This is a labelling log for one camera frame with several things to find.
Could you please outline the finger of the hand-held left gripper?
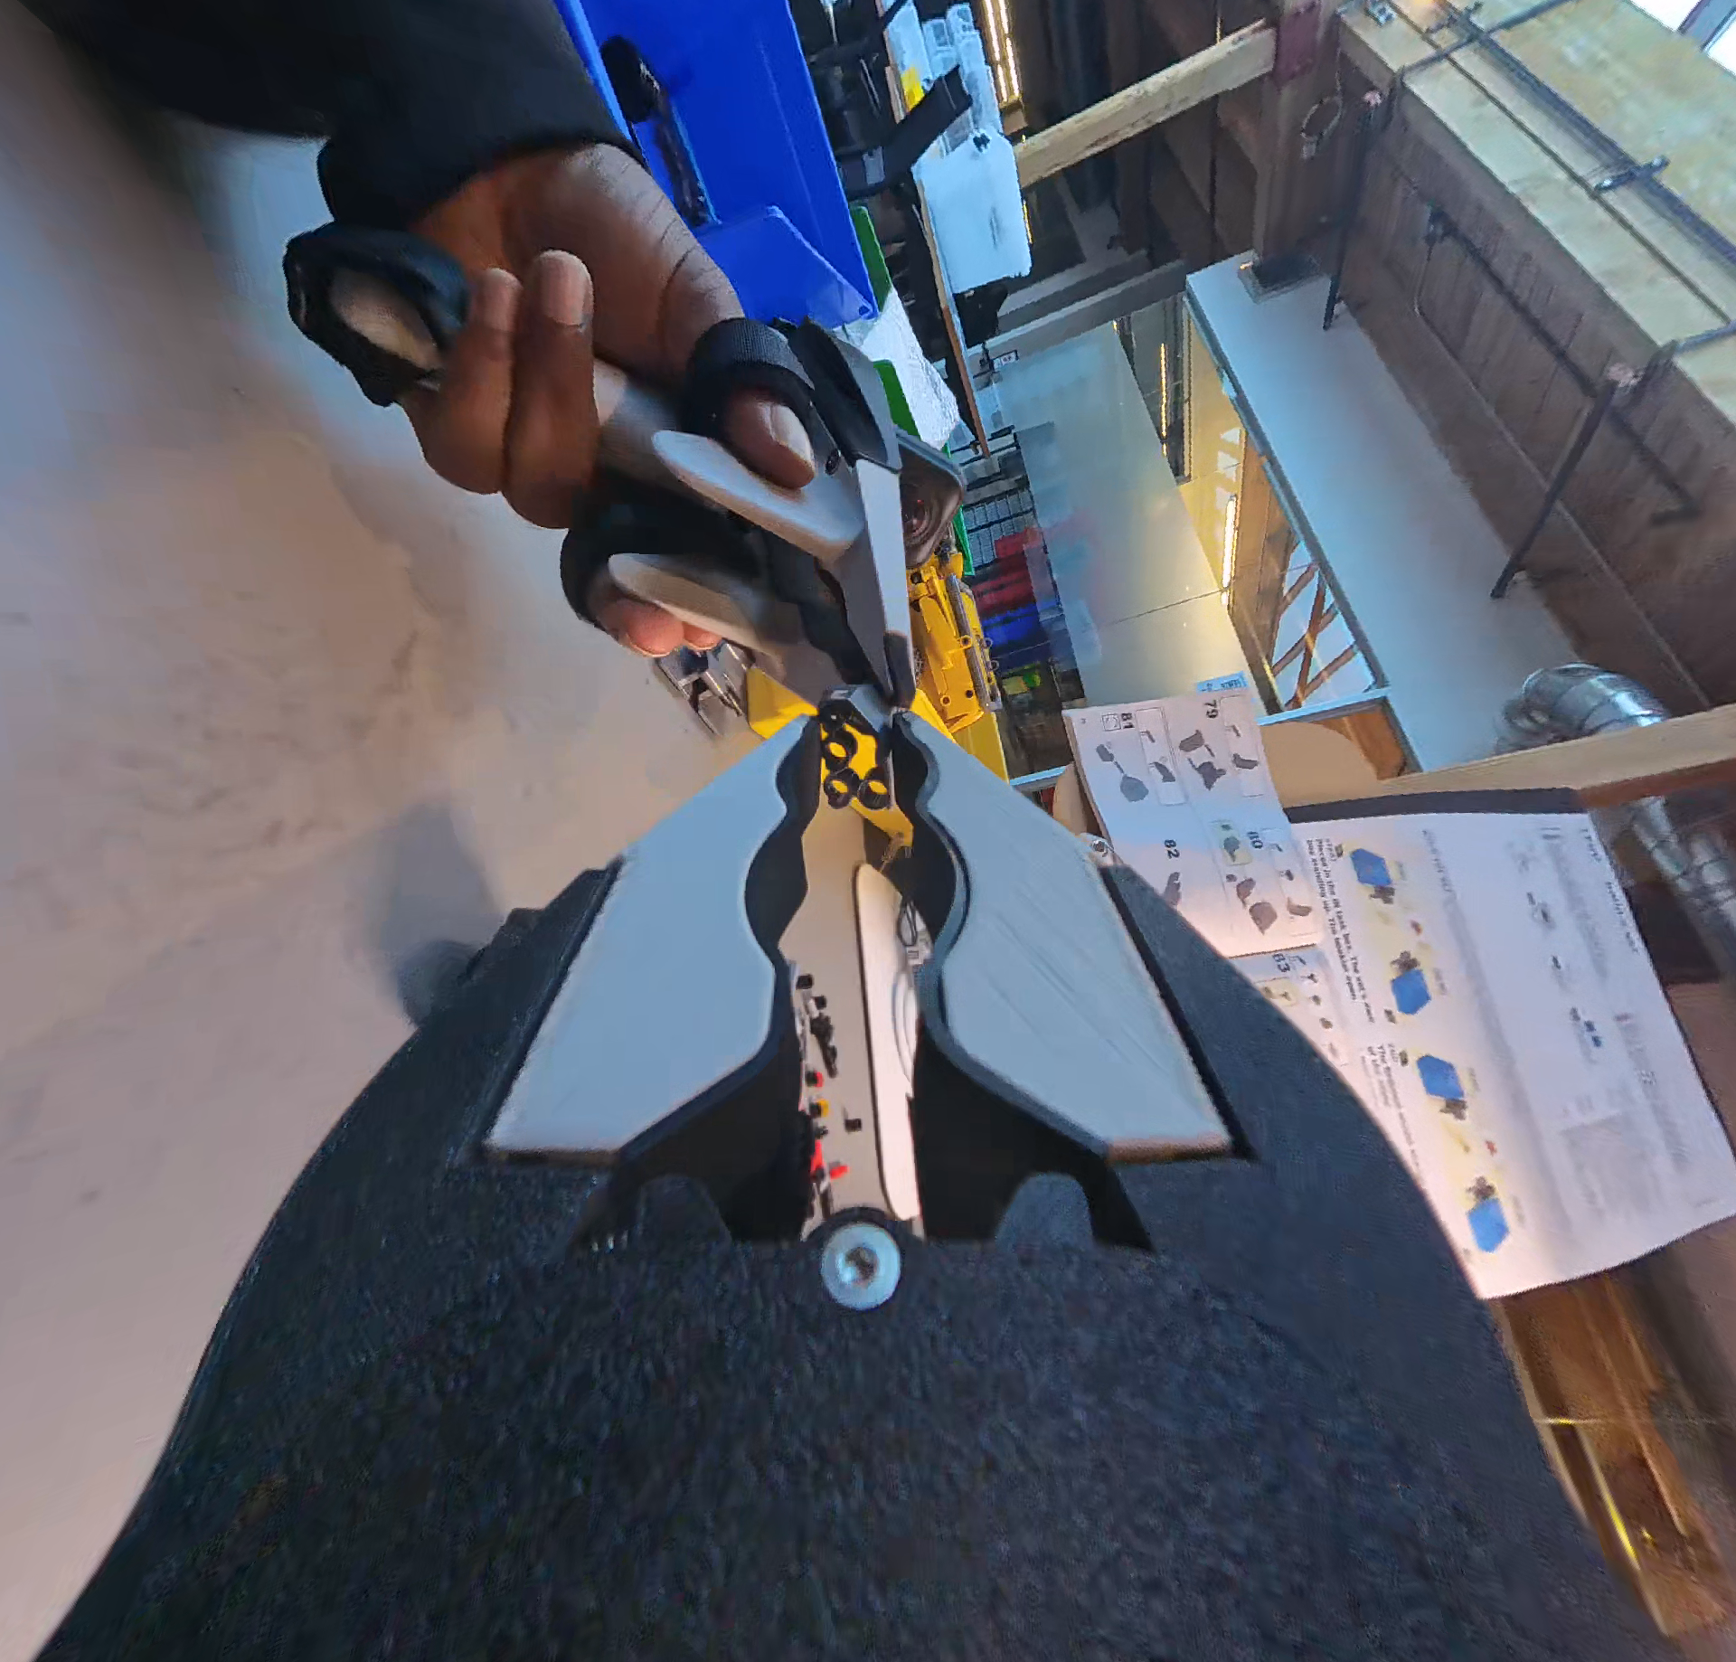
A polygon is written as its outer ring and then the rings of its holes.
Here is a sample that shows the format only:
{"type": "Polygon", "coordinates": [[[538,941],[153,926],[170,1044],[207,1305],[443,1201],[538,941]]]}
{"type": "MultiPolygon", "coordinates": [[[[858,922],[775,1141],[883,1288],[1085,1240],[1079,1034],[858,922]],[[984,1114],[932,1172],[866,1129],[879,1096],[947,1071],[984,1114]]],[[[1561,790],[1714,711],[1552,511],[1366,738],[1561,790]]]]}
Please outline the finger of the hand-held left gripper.
{"type": "Polygon", "coordinates": [[[850,546],[831,566],[842,618],[891,709],[908,709],[916,670],[908,637],[908,587],[901,482],[895,469],[866,459],[850,467],[860,517],[850,546]]]}

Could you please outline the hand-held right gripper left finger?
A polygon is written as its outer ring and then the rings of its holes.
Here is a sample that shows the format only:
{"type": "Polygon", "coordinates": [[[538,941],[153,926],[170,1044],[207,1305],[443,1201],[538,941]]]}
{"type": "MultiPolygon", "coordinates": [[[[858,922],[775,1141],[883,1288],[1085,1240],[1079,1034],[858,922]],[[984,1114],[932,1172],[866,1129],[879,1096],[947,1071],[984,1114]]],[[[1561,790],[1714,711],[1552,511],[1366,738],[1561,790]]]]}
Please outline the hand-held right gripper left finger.
{"type": "Polygon", "coordinates": [[[492,1152],[610,1164],[773,1054],[817,800],[819,724],[796,717],[623,848],[492,1152]]]}

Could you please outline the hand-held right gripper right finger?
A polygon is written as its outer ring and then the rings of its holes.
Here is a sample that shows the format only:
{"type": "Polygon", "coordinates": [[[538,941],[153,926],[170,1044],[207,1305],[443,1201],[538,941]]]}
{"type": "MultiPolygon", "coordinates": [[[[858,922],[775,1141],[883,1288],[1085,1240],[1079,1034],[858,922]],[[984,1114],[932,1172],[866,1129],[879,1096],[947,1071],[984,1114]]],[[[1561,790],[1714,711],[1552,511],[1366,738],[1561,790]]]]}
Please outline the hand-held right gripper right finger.
{"type": "Polygon", "coordinates": [[[930,937],[922,1027],[972,1083],[1114,1164],[1228,1135],[1096,858],[912,713],[887,738],[930,937]]]}

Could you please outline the pile of small toy pieces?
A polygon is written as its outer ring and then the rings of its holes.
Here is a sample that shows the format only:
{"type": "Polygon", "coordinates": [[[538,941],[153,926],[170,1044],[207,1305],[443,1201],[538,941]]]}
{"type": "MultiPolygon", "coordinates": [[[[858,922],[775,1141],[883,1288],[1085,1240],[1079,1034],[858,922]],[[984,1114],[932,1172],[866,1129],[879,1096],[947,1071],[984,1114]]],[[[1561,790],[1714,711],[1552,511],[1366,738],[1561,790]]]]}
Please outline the pile of small toy pieces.
{"type": "Polygon", "coordinates": [[[844,1089],[840,1038],[825,990],[808,968],[792,974],[798,1052],[798,1102],[811,1131],[809,1182],[813,1203],[827,1214],[842,1182],[860,1178],[866,1162],[866,1106],[844,1089]]]}

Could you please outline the large grey toy part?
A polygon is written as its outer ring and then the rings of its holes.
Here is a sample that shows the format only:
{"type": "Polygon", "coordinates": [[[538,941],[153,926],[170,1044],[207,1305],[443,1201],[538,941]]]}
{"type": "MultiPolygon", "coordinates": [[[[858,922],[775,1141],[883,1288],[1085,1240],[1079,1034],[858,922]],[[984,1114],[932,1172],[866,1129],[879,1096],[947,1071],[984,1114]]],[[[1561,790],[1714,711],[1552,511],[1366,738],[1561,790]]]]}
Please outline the large grey toy part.
{"type": "Polygon", "coordinates": [[[895,786],[885,742],[893,707],[870,682],[833,690],[815,713],[819,786],[831,810],[858,808],[868,817],[893,810],[895,786]]]}

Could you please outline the person's left forearm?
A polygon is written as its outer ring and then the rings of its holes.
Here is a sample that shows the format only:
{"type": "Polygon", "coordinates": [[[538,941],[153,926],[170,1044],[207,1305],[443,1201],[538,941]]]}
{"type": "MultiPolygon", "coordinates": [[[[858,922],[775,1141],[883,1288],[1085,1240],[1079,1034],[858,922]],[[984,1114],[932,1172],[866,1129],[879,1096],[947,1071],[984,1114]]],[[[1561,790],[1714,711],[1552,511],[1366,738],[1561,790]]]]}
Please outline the person's left forearm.
{"type": "Polygon", "coordinates": [[[552,0],[17,0],[207,124],[323,141],[335,219],[405,228],[470,178],[623,149],[552,0]]]}

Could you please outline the white printed task sheet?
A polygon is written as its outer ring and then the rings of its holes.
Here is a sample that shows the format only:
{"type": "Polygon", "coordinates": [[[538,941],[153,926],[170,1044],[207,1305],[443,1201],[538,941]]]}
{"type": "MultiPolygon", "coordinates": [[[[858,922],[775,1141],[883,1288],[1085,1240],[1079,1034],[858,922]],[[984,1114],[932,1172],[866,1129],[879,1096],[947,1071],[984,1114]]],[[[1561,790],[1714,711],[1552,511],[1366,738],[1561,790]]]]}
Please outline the white printed task sheet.
{"type": "Polygon", "coordinates": [[[1484,1302],[1732,1218],[1724,1120],[1575,796],[1313,804],[1290,825],[1342,1077],[1484,1302]]]}

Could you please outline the grey desk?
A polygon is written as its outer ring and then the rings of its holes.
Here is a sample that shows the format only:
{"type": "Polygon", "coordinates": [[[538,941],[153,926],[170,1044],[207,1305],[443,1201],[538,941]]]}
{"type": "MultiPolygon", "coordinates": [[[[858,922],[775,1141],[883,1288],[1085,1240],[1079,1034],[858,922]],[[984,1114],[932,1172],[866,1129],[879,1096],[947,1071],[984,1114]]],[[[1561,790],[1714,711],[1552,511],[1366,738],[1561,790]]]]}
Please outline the grey desk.
{"type": "Polygon", "coordinates": [[[401,978],[738,759],[290,325],[312,147],[3,0],[2,1646],[141,1491],[401,978]]]}

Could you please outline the person's left hand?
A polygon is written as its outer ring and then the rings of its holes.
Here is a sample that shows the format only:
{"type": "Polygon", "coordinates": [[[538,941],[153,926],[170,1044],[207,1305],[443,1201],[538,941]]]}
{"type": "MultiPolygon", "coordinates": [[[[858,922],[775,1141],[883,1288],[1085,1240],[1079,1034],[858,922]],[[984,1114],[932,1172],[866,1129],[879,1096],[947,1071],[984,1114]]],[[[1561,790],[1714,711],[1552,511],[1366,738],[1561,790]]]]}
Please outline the person's left hand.
{"type": "Polygon", "coordinates": [[[470,287],[430,387],[401,399],[436,474],[567,531],[596,504],[596,358],[670,393],[693,345],[744,310],[623,149],[525,155],[412,225],[470,287]]]}

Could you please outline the yellow plastic bin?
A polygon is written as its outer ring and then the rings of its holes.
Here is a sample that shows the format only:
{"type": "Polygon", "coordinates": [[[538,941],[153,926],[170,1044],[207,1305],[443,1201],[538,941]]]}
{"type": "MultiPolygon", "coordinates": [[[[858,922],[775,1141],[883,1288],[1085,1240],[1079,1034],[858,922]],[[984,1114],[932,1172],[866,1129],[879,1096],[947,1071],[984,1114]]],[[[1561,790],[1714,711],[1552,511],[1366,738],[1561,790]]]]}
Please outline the yellow plastic bin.
{"type": "MultiPolygon", "coordinates": [[[[792,719],[813,717],[815,705],[794,695],[761,670],[749,668],[746,676],[746,715],[749,728],[757,736],[771,738],[792,719]]],[[[953,728],[949,736],[970,757],[986,765],[990,773],[997,775],[1003,782],[1009,781],[995,715],[980,713],[976,720],[953,728]]],[[[899,810],[870,810],[856,800],[850,806],[850,812],[881,837],[879,843],[870,844],[870,854],[875,864],[908,848],[912,827],[899,810]]]]}

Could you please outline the white wooden book stand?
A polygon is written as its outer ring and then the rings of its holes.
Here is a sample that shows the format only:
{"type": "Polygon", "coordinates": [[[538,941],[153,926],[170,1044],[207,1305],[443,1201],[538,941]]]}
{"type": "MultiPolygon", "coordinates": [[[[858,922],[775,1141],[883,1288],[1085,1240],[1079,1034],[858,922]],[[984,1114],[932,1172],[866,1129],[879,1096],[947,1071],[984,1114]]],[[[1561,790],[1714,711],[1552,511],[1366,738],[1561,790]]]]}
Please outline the white wooden book stand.
{"type": "Polygon", "coordinates": [[[1346,1187],[1352,1220],[1381,1185],[1397,1185],[1402,1209],[1418,1207],[1348,1083],[1131,870],[1098,866],[1226,1125],[1226,1152],[1108,1162],[972,1083],[922,1027],[932,945],[906,895],[908,852],[870,872],[879,906],[856,910],[881,1183],[897,1218],[932,1240],[986,1240],[1025,1180],[1065,1174],[1102,1240],[1139,1244],[1129,1178],[1181,1166],[1269,1172],[1273,1185],[1290,1185],[1288,1211],[1304,1222],[1329,1216],[1335,1185],[1346,1187]]]}

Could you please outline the white instruction booklet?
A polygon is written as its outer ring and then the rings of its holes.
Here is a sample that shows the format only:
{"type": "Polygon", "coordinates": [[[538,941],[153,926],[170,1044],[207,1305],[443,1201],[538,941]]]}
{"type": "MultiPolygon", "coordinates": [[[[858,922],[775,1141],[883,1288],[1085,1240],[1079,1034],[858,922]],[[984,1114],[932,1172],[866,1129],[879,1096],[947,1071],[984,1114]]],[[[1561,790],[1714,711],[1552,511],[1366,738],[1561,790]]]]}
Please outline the white instruction booklet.
{"type": "Polygon", "coordinates": [[[1063,713],[1081,794],[1112,858],[1226,957],[1350,1077],[1356,1050],[1313,872],[1243,688],[1063,713]]]}

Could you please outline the white storage boxes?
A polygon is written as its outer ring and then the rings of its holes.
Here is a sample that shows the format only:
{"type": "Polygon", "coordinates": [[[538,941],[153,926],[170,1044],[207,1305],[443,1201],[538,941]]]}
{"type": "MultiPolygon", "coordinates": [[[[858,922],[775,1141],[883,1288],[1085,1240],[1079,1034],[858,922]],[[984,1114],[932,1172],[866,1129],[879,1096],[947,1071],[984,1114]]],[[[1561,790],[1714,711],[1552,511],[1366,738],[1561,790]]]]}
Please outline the white storage boxes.
{"type": "Polygon", "coordinates": [[[968,4],[922,19],[912,0],[885,17],[893,74],[906,112],[943,83],[963,89],[963,114],[916,161],[914,176],[943,261],[959,296],[1030,273],[1030,232],[1013,145],[1001,124],[997,66],[968,4]]]}

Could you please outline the blue plastic bin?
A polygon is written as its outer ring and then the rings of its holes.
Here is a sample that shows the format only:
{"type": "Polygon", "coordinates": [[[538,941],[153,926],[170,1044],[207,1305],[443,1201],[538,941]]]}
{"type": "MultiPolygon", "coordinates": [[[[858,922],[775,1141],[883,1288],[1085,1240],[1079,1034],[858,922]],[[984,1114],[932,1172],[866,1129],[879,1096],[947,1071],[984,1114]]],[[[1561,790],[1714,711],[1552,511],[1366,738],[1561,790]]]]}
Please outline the blue plastic bin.
{"type": "Polygon", "coordinates": [[[842,327],[875,314],[788,0],[552,2],[749,318],[842,327]]]}

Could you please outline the thick wooden pillar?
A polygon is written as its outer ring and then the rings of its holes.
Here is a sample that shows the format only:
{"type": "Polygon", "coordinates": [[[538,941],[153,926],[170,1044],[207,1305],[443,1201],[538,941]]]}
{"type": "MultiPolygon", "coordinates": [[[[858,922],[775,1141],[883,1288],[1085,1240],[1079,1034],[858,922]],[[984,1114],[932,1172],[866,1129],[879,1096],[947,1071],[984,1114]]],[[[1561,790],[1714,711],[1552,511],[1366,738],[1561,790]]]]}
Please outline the thick wooden pillar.
{"type": "Polygon", "coordinates": [[[1274,66],[1274,50],[1273,25],[1242,27],[1178,64],[1030,132],[1013,149],[1021,190],[1263,79],[1274,66]]]}

